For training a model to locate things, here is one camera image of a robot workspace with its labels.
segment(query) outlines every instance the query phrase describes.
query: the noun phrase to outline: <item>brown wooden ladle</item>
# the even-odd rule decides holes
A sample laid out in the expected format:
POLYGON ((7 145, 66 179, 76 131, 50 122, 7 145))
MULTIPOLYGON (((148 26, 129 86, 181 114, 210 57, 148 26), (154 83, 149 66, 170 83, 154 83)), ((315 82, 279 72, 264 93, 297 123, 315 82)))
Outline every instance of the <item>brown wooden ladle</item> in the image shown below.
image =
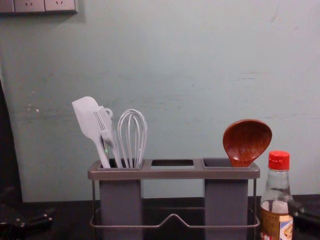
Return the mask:
POLYGON ((243 119, 231 124, 223 134, 223 147, 233 167, 248 167, 269 146, 272 131, 264 122, 243 119))

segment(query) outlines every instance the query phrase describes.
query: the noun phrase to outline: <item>light blue wall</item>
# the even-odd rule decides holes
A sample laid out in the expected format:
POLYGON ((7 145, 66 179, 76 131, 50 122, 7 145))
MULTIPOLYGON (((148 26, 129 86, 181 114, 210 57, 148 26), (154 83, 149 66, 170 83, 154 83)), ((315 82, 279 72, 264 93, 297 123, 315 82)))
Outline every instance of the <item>light blue wall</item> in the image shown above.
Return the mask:
MULTIPOLYGON (((145 157, 225 156, 222 135, 265 121, 291 153, 294 194, 320 193, 317 0, 81 0, 74 16, 0 19, 1 66, 23 199, 88 200, 98 159, 71 102, 146 116, 145 157)), ((268 155, 258 194, 265 187, 268 155)), ((201 196, 201 182, 146 182, 146 197, 201 196)))

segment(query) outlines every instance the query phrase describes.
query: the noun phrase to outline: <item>red bottle cap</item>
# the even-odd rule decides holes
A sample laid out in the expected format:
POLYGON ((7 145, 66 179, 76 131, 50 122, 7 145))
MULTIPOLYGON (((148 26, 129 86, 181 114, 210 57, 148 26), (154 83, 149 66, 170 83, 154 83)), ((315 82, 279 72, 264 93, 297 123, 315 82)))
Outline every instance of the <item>red bottle cap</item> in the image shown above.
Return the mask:
POLYGON ((269 168, 278 171, 288 171, 290 167, 290 153, 286 151, 269 152, 269 168))

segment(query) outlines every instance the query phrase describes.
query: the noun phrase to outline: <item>bottle label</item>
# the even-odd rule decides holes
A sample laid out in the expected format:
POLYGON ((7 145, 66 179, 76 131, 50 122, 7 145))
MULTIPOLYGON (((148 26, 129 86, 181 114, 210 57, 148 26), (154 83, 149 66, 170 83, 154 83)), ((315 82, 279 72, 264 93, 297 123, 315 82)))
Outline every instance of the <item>bottle label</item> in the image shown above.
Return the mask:
POLYGON ((261 240, 292 240, 293 217, 261 208, 261 240))

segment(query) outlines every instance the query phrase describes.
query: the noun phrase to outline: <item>kitchen utensil rack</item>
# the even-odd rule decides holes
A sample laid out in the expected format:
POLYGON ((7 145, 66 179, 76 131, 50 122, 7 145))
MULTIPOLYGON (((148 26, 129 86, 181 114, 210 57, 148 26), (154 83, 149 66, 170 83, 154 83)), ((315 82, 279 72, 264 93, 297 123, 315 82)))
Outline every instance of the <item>kitchen utensil rack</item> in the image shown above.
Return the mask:
POLYGON ((103 240, 143 240, 144 229, 160 229, 169 219, 176 218, 188 229, 203 229, 206 240, 246 240, 247 230, 260 225, 256 216, 257 179, 260 169, 232 167, 228 158, 144 159, 140 168, 102 168, 96 161, 88 169, 92 180, 92 218, 90 226, 103 230, 103 240), (203 179, 205 225, 190 225, 178 214, 169 214, 157 225, 143 223, 141 180, 203 179), (248 223, 248 183, 253 180, 253 223, 248 223), (95 181, 99 182, 100 209, 96 209, 95 181), (97 214, 101 223, 97 224, 97 214))

